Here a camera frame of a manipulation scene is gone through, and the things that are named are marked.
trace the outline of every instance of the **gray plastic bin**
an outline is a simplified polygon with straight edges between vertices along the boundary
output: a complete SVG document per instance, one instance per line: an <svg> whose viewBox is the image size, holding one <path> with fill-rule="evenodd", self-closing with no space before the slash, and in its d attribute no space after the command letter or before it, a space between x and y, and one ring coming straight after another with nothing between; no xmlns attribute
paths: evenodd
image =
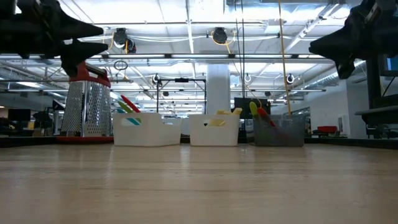
<svg viewBox="0 0 398 224"><path fill-rule="evenodd" d="M300 115L271 115L276 127L260 118L254 118L256 146L302 147L305 135L305 117Z"/></svg>

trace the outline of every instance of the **ceiling light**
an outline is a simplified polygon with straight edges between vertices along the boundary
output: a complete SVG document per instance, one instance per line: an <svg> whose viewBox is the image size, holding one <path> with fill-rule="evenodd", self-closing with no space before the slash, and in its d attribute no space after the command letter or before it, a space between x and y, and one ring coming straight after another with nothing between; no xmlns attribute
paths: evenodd
<svg viewBox="0 0 398 224"><path fill-rule="evenodd" d="M58 96L58 97L64 97L64 96L62 96L61 94L58 94L58 93L52 93L52 92L49 92L51 95L53 95L53 96Z"/></svg>
<svg viewBox="0 0 398 224"><path fill-rule="evenodd" d="M135 55L107 55L109 58L164 58L164 55L135 54Z"/></svg>
<svg viewBox="0 0 398 224"><path fill-rule="evenodd" d="M199 54L199 55L172 55L172 58L228 58L228 55L224 54Z"/></svg>
<svg viewBox="0 0 398 224"><path fill-rule="evenodd" d="M65 92L68 92L69 90L43 90L43 91L46 91L46 92L62 92L62 93L65 93Z"/></svg>
<svg viewBox="0 0 398 224"><path fill-rule="evenodd" d="M321 55L312 55L312 54L308 54L308 55L299 55L298 58L324 58Z"/></svg>
<svg viewBox="0 0 398 224"><path fill-rule="evenodd" d="M159 101L174 101L174 102L204 102L204 99L159 99Z"/></svg>
<svg viewBox="0 0 398 224"><path fill-rule="evenodd" d="M245 58L282 58L282 55L279 54L275 54L275 55L258 55L258 54L245 54L244 55ZM292 55L285 55L285 58L291 58Z"/></svg>
<svg viewBox="0 0 398 224"><path fill-rule="evenodd" d="M119 95L117 95L116 93L114 93L114 92L111 92L111 98L113 98L113 99L115 99L115 100L117 100L117 99L119 99Z"/></svg>
<svg viewBox="0 0 398 224"><path fill-rule="evenodd" d="M32 82L17 82L20 85L24 85L24 86L29 86L29 87L33 87L33 88L40 88L41 86L37 83L32 83Z"/></svg>

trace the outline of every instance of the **table surface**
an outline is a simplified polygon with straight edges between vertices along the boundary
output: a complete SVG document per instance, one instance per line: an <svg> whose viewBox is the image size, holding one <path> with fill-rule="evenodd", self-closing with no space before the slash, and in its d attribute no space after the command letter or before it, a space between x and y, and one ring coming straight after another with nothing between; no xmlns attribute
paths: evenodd
<svg viewBox="0 0 398 224"><path fill-rule="evenodd" d="M0 150L1 223L396 223L398 151L29 146Z"/></svg>

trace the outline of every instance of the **white wall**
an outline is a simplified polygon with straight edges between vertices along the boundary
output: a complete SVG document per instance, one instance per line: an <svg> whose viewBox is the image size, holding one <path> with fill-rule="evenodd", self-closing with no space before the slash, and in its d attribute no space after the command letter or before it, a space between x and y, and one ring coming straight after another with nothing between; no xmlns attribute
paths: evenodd
<svg viewBox="0 0 398 224"><path fill-rule="evenodd" d="M338 126L338 117L345 115L348 124L349 111L346 94L346 81L340 80L338 86L326 87L326 92L309 93L303 101L292 102L292 111L310 108L311 128L316 130L318 126ZM283 114L287 112L287 106L271 108L271 114ZM346 133L349 135L350 126L346 125Z"/></svg>
<svg viewBox="0 0 398 224"><path fill-rule="evenodd" d="M362 117L355 115L355 113L369 109L368 85L366 82L353 84L352 81L356 79L358 78L351 77L347 79L350 137L353 139L367 139L366 124Z"/></svg>

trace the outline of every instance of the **white pillar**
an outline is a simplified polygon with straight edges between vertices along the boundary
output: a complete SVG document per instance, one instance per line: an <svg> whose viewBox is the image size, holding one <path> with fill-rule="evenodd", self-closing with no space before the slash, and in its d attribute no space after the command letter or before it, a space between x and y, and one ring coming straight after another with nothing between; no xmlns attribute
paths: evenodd
<svg viewBox="0 0 398 224"><path fill-rule="evenodd" d="M230 72L228 64L207 65L207 113L231 111Z"/></svg>

